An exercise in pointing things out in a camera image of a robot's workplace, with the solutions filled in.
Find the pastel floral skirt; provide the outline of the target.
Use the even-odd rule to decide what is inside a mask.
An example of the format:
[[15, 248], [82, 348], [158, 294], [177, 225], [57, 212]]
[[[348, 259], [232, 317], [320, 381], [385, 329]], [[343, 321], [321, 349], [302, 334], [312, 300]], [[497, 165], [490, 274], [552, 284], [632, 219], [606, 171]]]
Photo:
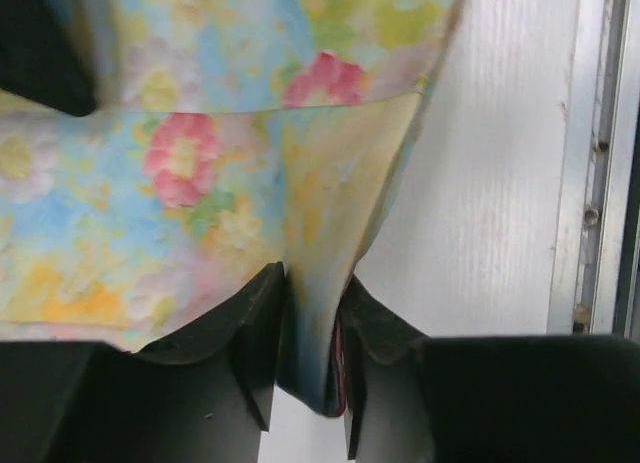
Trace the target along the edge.
[[1, 111], [1, 337], [137, 351], [287, 276], [277, 380], [345, 408], [337, 312], [465, 0], [108, 0], [108, 105]]

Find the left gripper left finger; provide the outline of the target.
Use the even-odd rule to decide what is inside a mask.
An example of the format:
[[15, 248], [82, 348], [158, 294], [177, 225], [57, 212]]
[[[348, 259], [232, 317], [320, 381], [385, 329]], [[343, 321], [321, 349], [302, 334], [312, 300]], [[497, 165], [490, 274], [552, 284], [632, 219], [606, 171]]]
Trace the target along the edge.
[[253, 462], [269, 427], [285, 283], [233, 297], [137, 353], [101, 342], [1, 346], [5, 462]]

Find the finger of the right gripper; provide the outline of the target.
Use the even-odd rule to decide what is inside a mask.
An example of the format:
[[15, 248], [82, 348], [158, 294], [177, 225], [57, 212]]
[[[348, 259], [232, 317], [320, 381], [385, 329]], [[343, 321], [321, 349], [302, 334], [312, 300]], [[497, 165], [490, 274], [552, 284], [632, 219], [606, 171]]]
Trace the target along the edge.
[[1, 0], [1, 111], [108, 105], [108, 0]]

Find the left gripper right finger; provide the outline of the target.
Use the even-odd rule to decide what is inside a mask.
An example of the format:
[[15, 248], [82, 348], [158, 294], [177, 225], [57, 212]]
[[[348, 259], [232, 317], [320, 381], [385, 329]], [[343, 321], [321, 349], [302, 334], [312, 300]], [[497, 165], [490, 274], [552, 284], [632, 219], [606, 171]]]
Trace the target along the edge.
[[430, 338], [352, 280], [340, 304], [358, 462], [635, 462], [639, 347], [615, 336]]

